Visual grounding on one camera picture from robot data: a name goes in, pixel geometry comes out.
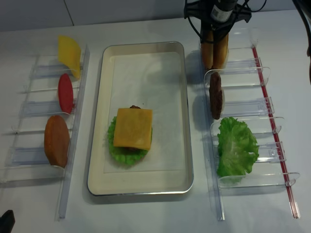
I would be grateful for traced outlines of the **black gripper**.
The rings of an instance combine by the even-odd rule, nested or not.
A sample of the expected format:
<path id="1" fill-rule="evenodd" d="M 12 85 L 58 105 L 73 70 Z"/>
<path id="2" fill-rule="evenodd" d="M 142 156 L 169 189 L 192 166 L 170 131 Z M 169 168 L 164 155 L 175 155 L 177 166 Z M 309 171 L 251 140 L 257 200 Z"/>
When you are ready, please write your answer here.
<path id="1" fill-rule="evenodd" d="M 213 40 L 222 40 L 236 22 L 249 22 L 251 10 L 236 0 L 185 1 L 184 18 L 187 19 L 201 40 L 208 31 L 213 31 Z"/>

